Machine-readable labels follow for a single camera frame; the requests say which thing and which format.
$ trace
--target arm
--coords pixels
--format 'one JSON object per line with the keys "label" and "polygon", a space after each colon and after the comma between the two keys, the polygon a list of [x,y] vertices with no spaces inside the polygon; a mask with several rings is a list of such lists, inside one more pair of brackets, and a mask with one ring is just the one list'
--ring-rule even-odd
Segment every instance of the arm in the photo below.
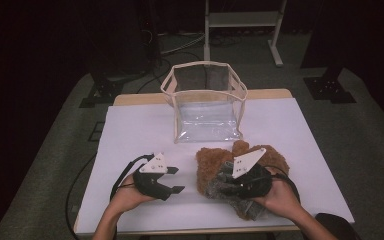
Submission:
{"label": "arm", "polygon": [[283,180],[273,179],[270,192],[265,197],[258,197],[253,200],[274,214],[290,219],[311,240],[336,239],[301,206],[291,187]]}
{"label": "arm", "polygon": [[128,184],[133,184],[132,175],[129,175],[124,179],[121,185],[125,185],[126,187],[119,188],[111,202],[108,204],[102,214],[95,234],[93,235],[93,240],[112,239],[118,219],[124,212],[134,209],[143,202],[154,200],[152,197],[141,194],[134,185],[130,186]]}

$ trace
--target white metal stand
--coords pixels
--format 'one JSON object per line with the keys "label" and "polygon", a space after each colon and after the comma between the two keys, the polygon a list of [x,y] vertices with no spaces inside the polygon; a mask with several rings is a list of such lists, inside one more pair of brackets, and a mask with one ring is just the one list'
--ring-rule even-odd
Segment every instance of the white metal stand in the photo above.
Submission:
{"label": "white metal stand", "polygon": [[210,28],[212,27],[261,27],[274,26],[274,35],[268,40],[277,67],[283,66],[276,43],[282,24],[287,0],[282,0],[279,11],[210,13],[209,0],[205,2],[204,60],[210,61]]}

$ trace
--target brown stuffed animal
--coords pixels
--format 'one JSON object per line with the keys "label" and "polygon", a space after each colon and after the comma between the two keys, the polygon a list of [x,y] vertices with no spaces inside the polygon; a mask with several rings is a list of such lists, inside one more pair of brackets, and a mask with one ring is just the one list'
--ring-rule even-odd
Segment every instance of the brown stuffed animal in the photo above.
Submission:
{"label": "brown stuffed animal", "polygon": [[[200,194],[205,195],[205,190],[208,183],[214,179],[220,170],[221,165],[226,162],[233,162],[234,157],[255,151],[264,147],[266,153],[258,160],[258,164],[262,166],[271,166],[274,171],[279,173],[289,174],[289,166],[285,158],[278,153],[270,145],[257,145],[252,148],[249,143],[238,140],[233,143],[232,151],[221,148],[201,148],[196,153],[196,160],[198,161],[197,170],[197,190]],[[237,215],[243,219],[249,219],[244,214],[237,211]]]}

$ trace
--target transparent storage box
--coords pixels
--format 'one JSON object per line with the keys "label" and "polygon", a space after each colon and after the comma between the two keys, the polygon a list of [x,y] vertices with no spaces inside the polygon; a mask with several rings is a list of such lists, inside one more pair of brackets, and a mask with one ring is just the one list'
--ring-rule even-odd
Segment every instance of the transparent storage box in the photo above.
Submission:
{"label": "transparent storage box", "polygon": [[174,109],[174,142],[235,141],[247,88],[227,63],[175,65],[161,85]]}

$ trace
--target white tabletop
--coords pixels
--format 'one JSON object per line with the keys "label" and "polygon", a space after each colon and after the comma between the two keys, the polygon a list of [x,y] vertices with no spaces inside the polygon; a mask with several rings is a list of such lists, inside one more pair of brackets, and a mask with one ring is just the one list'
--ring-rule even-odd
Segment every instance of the white tabletop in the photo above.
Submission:
{"label": "white tabletop", "polygon": [[[174,144],[173,121],[174,112],[168,104],[109,107],[76,222],[77,234],[95,231],[108,204],[111,187],[127,164],[144,154],[159,152],[164,153],[169,166],[179,168],[175,175],[165,175],[159,182],[169,187],[185,186],[185,189],[167,201],[144,203],[123,214],[117,225],[120,233],[255,231],[261,227],[294,226],[289,220],[270,213],[256,221],[245,221],[224,201],[200,195],[196,190],[196,152],[202,147],[230,150],[233,143]],[[286,158],[302,205],[311,214],[326,212],[354,222],[294,98],[247,100],[240,128],[244,140],[251,146],[269,144]]]}

